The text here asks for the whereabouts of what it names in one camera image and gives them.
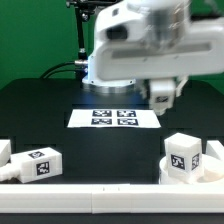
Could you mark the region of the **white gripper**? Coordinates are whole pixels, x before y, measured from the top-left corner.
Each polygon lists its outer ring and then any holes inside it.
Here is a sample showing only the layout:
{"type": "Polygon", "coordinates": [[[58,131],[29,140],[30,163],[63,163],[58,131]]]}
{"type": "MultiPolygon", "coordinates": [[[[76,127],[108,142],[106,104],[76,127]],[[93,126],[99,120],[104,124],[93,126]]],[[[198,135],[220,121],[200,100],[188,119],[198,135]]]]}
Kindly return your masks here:
{"type": "Polygon", "coordinates": [[[147,100],[151,97],[148,79],[183,76],[176,81],[176,96],[180,97],[187,76],[224,72],[224,21],[193,22],[184,36],[167,48],[106,42],[89,58],[88,71],[102,81],[141,80],[140,94],[147,100]]]}

